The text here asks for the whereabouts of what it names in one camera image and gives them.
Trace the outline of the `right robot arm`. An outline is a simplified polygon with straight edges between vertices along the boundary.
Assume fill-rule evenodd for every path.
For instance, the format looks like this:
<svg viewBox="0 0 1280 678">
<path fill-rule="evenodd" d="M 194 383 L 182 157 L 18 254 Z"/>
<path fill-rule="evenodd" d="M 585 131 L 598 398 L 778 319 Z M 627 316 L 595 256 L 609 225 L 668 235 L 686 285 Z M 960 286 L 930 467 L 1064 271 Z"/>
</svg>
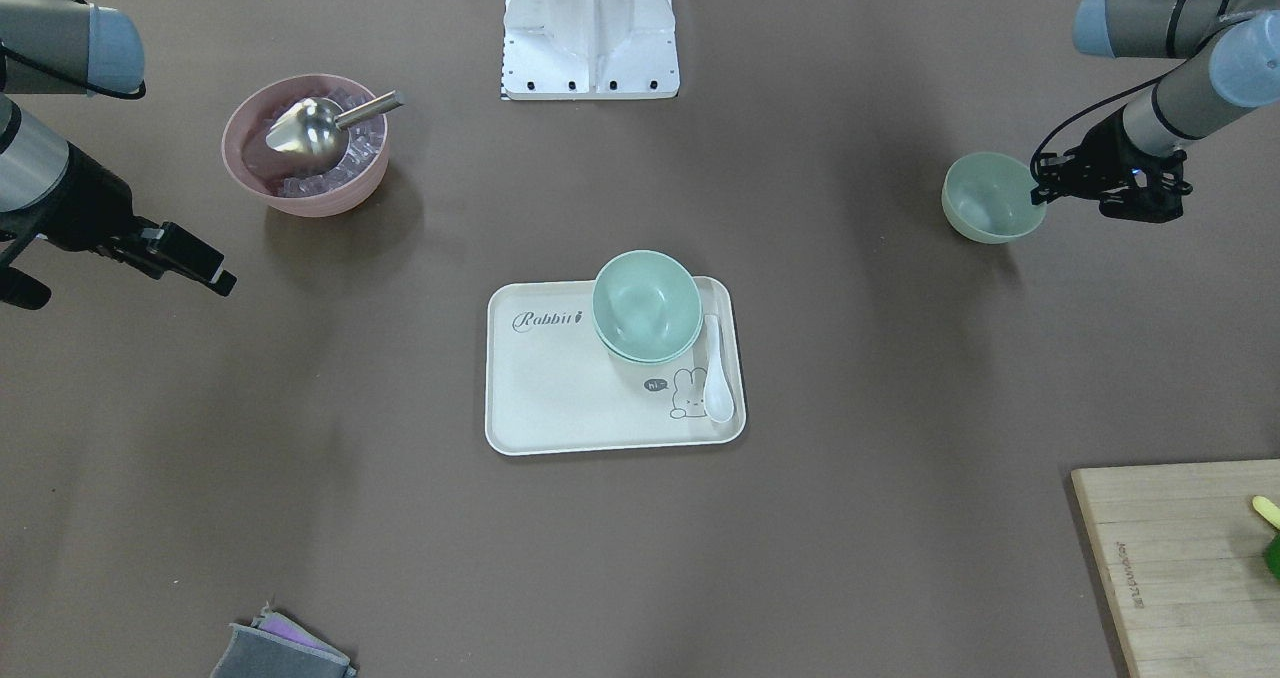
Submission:
<svg viewBox="0 0 1280 678">
<path fill-rule="evenodd" d="M 14 267 L 37 239 L 230 294 L 236 278 L 218 249 L 177 223 L 137 216 L 125 180 L 14 101 L 17 93 L 143 99 L 145 49 L 131 17 L 88 0 L 1 0 L 1 41 L 4 303 L 47 304 L 49 287 Z"/>
</svg>

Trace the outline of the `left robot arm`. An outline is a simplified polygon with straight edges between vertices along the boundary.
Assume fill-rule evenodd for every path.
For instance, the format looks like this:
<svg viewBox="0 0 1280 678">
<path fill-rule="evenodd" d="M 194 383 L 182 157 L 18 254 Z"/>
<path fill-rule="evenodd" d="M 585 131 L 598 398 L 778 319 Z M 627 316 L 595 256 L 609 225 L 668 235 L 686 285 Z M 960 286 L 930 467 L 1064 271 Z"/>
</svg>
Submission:
<svg viewBox="0 0 1280 678">
<path fill-rule="evenodd" d="M 1102 216 L 1169 223 L 1192 185 L 1187 148 L 1279 96 L 1279 0 L 1082 0 L 1078 52 L 1176 67 L 1120 93 L 1075 148 L 1037 148 L 1030 201 L 1096 201 Z"/>
</svg>

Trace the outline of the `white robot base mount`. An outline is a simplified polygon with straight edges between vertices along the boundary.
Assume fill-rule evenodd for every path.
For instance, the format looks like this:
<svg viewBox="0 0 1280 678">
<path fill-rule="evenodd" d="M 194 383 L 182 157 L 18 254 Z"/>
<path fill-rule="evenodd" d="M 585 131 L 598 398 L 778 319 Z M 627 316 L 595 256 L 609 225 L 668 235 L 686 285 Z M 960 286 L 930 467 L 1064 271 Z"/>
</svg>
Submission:
<svg viewBox="0 0 1280 678">
<path fill-rule="evenodd" d="M 673 99 L 673 0 L 506 0 L 502 99 Z"/>
</svg>

